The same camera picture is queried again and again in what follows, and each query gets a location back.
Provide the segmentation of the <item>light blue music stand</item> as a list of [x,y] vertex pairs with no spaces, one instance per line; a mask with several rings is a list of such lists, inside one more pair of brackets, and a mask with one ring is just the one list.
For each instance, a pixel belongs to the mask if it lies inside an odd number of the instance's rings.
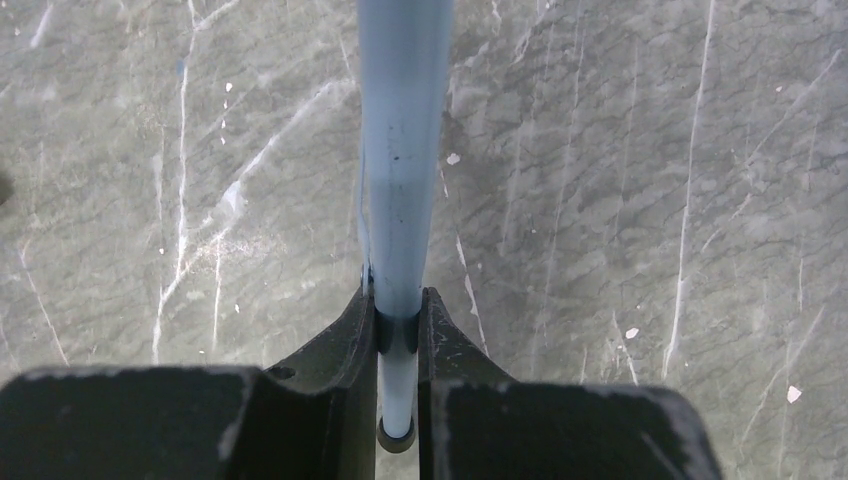
[[415,439],[418,320],[453,18],[451,1],[357,4],[364,278],[374,295],[382,388],[377,438],[394,454]]

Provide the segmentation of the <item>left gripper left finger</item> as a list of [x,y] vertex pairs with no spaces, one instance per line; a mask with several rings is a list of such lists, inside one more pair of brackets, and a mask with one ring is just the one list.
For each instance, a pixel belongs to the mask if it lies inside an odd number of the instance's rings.
[[1,391],[5,479],[371,479],[372,298],[261,369],[35,369]]

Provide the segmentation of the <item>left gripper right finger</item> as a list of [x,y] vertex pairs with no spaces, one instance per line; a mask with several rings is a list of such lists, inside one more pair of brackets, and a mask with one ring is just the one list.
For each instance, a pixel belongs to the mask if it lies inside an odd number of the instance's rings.
[[424,479],[719,479],[707,430],[679,393],[521,382],[423,293],[419,471]]

